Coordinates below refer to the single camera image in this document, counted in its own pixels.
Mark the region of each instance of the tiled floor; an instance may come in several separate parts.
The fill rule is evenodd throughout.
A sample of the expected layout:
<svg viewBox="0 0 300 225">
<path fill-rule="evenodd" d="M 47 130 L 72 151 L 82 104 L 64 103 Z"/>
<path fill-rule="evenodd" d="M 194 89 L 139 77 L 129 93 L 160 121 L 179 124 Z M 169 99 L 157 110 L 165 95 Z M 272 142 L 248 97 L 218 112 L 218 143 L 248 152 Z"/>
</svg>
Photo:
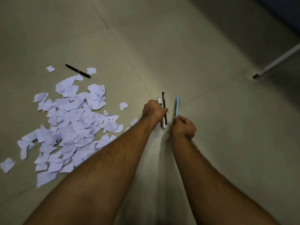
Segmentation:
<svg viewBox="0 0 300 225">
<path fill-rule="evenodd" d="M 0 172 L 0 224 L 22 224 L 64 178 L 36 189 L 38 148 L 21 160 L 16 142 L 47 126 L 33 96 L 59 98 L 55 84 L 73 75 L 65 63 L 97 68 L 92 83 L 105 85 L 105 109 L 125 127 L 162 91 L 171 120 L 180 95 L 180 113 L 196 125 L 194 141 L 209 161 L 279 222 L 298 223 L 300 55 L 249 77 L 300 39 L 259 4 L 2 0 L 0 9 L 0 161 L 16 161 Z M 91 80 L 77 82 L 80 90 Z M 160 127 L 152 133 L 116 224 L 195 224 L 167 138 Z"/>
</svg>

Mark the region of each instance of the forearm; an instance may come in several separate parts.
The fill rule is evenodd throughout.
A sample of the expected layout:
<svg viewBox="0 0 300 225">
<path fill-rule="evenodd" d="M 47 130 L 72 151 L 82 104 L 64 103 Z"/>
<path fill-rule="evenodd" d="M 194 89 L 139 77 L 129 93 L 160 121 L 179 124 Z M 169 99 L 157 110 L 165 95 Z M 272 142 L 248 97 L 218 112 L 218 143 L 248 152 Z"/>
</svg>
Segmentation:
<svg viewBox="0 0 300 225">
<path fill-rule="evenodd" d="M 178 137 L 171 144 L 198 224 L 278 224 L 214 169 L 192 141 Z"/>
<path fill-rule="evenodd" d="M 154 127 L 145 117 L 83 162 L 25 224 L 112 224 Z"/>
</svg>

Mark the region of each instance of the light blue pen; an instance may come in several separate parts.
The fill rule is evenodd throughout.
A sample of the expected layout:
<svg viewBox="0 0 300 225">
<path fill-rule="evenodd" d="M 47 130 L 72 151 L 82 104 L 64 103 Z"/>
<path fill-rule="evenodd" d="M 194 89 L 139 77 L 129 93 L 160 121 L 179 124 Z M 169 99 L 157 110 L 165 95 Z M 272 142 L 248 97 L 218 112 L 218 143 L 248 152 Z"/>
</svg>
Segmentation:
<svg viewBox="0 0 300 225">
<path fill-rule="evenodd" d="M 180 102 L 180 97 L 179 97 L 179 95 L 178 95 L 178 96 L 177 96 L 177 100 L 176 100 L 176 113 L 175 113 L 175 116 L 176 116 L 176 117 L 178 117 L 179 102 Z"/>
</svg>

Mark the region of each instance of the hand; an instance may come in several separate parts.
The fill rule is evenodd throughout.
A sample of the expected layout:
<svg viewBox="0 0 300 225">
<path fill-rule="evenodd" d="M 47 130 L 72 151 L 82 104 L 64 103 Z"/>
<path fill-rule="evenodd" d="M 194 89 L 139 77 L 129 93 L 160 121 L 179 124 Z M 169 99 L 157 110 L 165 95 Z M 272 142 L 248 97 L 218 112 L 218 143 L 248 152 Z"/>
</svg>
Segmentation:
<svg viewBox="0 0 300 225">
<path fill-rule="evenodd" d="M 178 136 L 185 136 L 191 140 L 195 136 L 196 127 L 194 124 L 182 115 L 174 118 L 173 124 L 171 125 L 170 135 L 172 138 Z"/>
<path fill-rule="evenodd" d="M 167 112 L 168 109 L 163 108 L 157 101 L 149 100 L 149 102 L 144 105 L 142 118 L 150 117 L 155 124 L 157 124 L 163 120 L 163 117 Z"/>
</svg>

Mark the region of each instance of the pen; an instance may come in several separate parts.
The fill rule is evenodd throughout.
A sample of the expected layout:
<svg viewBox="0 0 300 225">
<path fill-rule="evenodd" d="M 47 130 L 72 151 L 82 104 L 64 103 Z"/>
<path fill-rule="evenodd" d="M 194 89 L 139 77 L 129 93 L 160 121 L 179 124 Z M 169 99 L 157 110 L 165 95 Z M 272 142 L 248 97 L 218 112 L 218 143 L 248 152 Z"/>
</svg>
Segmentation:
<svg viewBox="0 0 300 225">
<path fill-rule="evenodd" d="M 166 107 L 166 98 L 165 98 L 165 93 L 163 92 L 162 93 L 162 96 L 163 96 L 163 107 L 165 108 Z M 165 114 L 165 124 L 167 125 L 168 124 L 168 121 L 167 121 L 167 114 Z"/>
<path fill-rule="evenodd" d="M 180 102 L 180 97 L 179 95 L 177 96 L 177 100 L 176 100 L 176 112 L 175 112 L 175 116 L 178 116 L 178 108 L 179 108 L 179 102 Z"/>
<path fill-rule="evenodd" d="M 163 104 L 161 104 L 161 98 L 160 98 L 160 97 L 157 98 L 157 102 L 158 102 L 161 106 L 163 106 Z M 161 121 L 161 124 L 162 124 L 162 126 L 163 126 L 163 129 L 165 129 L 165 128 L 166 128 L 165 118 L 163 118 L 163 120 Z"/>
<path fill-rule="evenodd" d="M 85 76 L 85 77 L 87 77 L 87 78 L 91 78 L 91 76 L 88 75 L 87 73 L 82 72 L 82 71 L 80 71 L 80 70 L 78 70 L 78 69 L 76 69 L 76 68 L 74 68 L 74 67 L 72 67 L 72 66 L 70 66 L 70 65 L 67 65 L 67 64 L 66 64 L 66 67 L 68 67 L 68 68 L 74 70 L 75 72 L 77 72 L 77 73 L 79 73 L 79 74 L 81 74 L 81 75 L 83 75 L 83 76 Z"/>
</svg>

